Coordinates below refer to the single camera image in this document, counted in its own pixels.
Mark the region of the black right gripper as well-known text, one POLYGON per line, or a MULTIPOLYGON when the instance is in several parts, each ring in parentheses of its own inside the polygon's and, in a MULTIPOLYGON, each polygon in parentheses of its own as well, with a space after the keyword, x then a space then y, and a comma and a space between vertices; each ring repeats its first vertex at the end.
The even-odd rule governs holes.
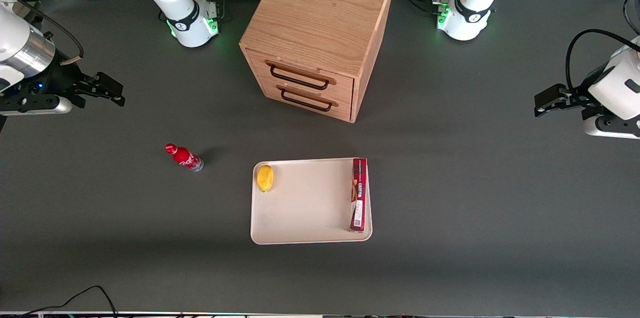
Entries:
POLYGON ((123 107, 123 86, 104 72, 96 76, 83 74, 76 64, 54 64, 30 78, 35 98, 31 108, 36 110, 69 110, 74 106, 84 108, 85 96, 110 100, 123 107))

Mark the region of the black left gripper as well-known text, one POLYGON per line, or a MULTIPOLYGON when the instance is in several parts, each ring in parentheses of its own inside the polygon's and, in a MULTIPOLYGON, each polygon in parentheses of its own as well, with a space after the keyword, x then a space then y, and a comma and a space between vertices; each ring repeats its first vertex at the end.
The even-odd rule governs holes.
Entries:
POLYGON ((567 78, 567 87, 564 84, 553 84, 534 96, 534 116, 576 108, 582 108, 583 115, 605 115, 605 107, 588 91, 598 80, 599 77, 586 77, 581 84, 574 86, 572 80, 567 78))

